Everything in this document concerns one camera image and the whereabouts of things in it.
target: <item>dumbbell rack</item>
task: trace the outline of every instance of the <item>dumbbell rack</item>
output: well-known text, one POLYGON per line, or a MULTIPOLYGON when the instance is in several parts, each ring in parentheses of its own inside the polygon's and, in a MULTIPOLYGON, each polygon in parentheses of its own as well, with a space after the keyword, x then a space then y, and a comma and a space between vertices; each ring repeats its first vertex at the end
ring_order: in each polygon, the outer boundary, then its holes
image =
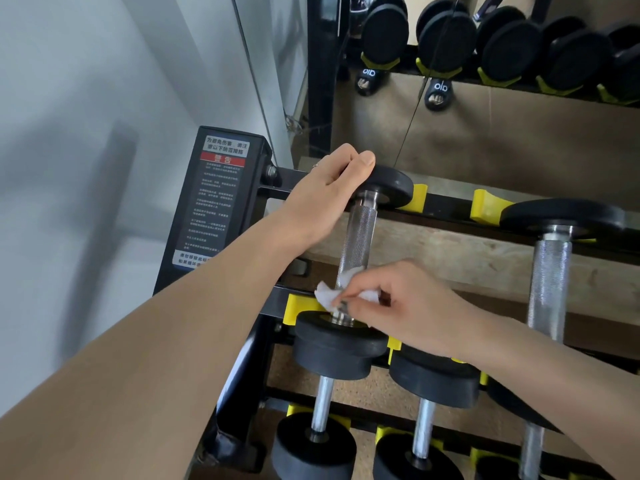
MULTIPOLYGON (((274 167, 271 164, 271 149, 262 136, 201 127, 196 137, 154 293, 188 272, 187 269, 174 266, 174 253, 182 228, 190 219, 189 199, 199 190, 198 178, 201 178, 202 174, 199 173, 198 165, 201 165, 202 155, 205 154, 202 151, 203 145, 206 138, 213 136, 246 141, 250 144, 250 151, 243 163, 243 176, 235 189, 225 245, 264 215, 268 198, 286 199, 293 187, 306 176, 302 171, 274 167)), ((220 175, 222 178, 228 178, 228 173, 220 175)), ((474 222, 470 218, 471 205, 472 202, 469 200, 428 194, 420 213, 380 209, 378 218, 534 245, 535 238, 530 235, 474 222)), ((598 240, 590 244, 576 242, 573 252, 640 266, 640 231, 628 228, 608 240, 598 240)), ((215 460, 233 468, 259 471, 264 460, 264 448, 247 443, 251 421, 256 411, 260 407, 286 411, 290 403, 313 407, 315 398, 312 396, 266 386, 274 344, 293 344, 292 327, 282 323, 290 294, 313 296, 312 292, 287 287, 281 283, 274 286, 247 340, 244 361, 229 380, 229 393, 205 429, 200 448, 200 457, 204 462, 215 460)), ((633 325, 611 322, 608 328, 616 329, 620 334, 640 337, 638 327, 633 325)), ((636 372, 640 368, 640 360, 582 350, 627 371, 636 372)), ((380 356, 373 364, 387 368, 388 357, 380 356)), ((402 431, 412 431, 415 427, 414 421, 402 417, 344 404, 331 403, 330 411, 350 418, 352 428, 364 431, 375 432, 378 426, 388 426, 402 431)), ((433 438, 444 442, 444 450, 467 455, 471 448, 475 448, 517 457, 520 450, 518 445, 437 426, 433 428, 433 438)), ((543 474, 559 478, 567 478, 571 472, 601 479, 610 478, 597 465, 549 453, 543 453, 541 468, 543 474)))
MULTIPOLYGON (((349 2, 336 0, 335 7, 328 7, 326 0, 307 0, 308 30, 308 120, 309 120, 309 156, 322 158, 330 153, 333 120, 333 96, 335 81, 340 64, 356 70, 367 66, 360 58, 362 44, 359 39, 349 37, 349 2)), ((540 3, 539 18, 544 18, 550 0, 540 3)), ((423 77, 415 61, 418 47, 407 45, 400 56, 400 62, 389 69, 408 75, 423 77)), ((473 55, 462 67, 462 71, 451 79, 455 82, 483 85, 477 67, 479 60, 473 55)), ((533 77, 523 77, 507 87, 510 90, 529 93, 541 93, 533 77)), ((563 96, 590 102, 602 103, 594 87, 585 87, 563 96)), ((640 107, 640 102, 627 107, 640 107)))

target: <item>dumbbell handle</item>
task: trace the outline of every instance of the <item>dumbbell handle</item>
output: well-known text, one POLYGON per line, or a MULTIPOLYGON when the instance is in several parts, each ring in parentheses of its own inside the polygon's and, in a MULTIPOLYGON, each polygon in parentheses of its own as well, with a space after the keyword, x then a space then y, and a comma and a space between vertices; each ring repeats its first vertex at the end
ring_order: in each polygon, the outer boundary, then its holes
POLYGON ((429 455, 434 411, 436 411, 436 403, 420 398, 420 408, 418 409, 418 418, 415 420, 411 451, 414 456, 421 460, 426 460, 429 455))
MULTIPOLYGON (((564 339, 571 236, 572 229, 569 226, 550 226, 536 243, 533 254, 527 325, 556 342, 564 339)), ((539 478, 544 434, 544 428, 526 423, 520 453, 522 480, 539 478)))
MULTIPOLYGON (((369 263, 373 229, 376 226, 378 215, 378 197, 377 192, 371 191, 363 191, 356 195, 356 201, 349 213, 347 234, 344 237, 344 245, 340 255, 338 279, 335 283, 335 287, 338 289, 343 289, 346 286, 346 283, 340 282, 340 275, 343 271, 358 266, 366 267, 369 263)), ((332 321, 345 326, 353 325, 353 318, 340 312, 334 313, 332 321)), ((311 419, 311 429, 316 433, 324 433, 326 428, 332 392, 333 379, 320 376, 314 414, 311 419)))

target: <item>wipe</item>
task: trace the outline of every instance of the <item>wipe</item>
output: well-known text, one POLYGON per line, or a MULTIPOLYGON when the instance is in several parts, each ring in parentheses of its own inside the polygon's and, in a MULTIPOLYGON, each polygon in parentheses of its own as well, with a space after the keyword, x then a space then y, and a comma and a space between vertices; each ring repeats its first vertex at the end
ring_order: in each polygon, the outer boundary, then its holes
MULTIPOLYGON (((358 267, 354 267, 346 271, 343 271, 342 273, 340 273, 340 282, 343 283, 343 285, 346 287, 351 281, 352 277, 354 277, 354 275, 356 275, 357 273, 363 270, 364 270, 364 266, 358 266, 358 267)), ((338 310, 335 306, 332 306, 331 303, 334 299, 338 297, 338 295, 340 295, 340 293, 342 293, 342 291, 343 290, 341 289, 334 290, 332 288, 329 288, 329 286, 327 286, 327 284, 324 281, 321 281, 320 283, 318 283, 318 286, 316 288, 316 291, 314 291, 314 294, 316 295, 316 300, 318 300, 318 303, 324 306, 325 310, 327 310, 328 312, 334 313, 338 310)), ((378 290, 364 290, 358 295, 359 298, 363 298, 367 301, 372 301, 373 303, 380 302, 379 296, 380 294, 378 293, 378 290)))

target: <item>warning label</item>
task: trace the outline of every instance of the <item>warning label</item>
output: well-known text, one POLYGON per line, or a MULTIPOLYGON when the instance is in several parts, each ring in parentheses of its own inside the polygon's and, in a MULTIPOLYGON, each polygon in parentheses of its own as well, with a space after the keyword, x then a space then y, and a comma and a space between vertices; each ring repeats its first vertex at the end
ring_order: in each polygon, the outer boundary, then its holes
POLYGON ((225 247, 249 142, 210 135, 200 155, 193 190, 172 263, 191 270, 225 247))

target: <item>hand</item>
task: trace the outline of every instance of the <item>hand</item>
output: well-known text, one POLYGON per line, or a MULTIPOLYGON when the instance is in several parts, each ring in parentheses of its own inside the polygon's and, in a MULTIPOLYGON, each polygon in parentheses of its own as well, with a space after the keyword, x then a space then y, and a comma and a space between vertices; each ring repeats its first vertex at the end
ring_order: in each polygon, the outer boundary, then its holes
POLYGON ((410 260, 356 274, 334 304, 342 299, 356 320, 414 348, 466 362, 471 344, 478 339, 479 324, 491 315, 410 260), (357 298, 368 289, 388 293, 391 306, 357 298))
POLYGON ((343 144, 300 180, 283 206, 273 214, 284 220, 286 232, 299 246, 299 253, 331 233, 349 199, 370 176, 375 163, 372 152, 358 154, 352 145, 343 144))

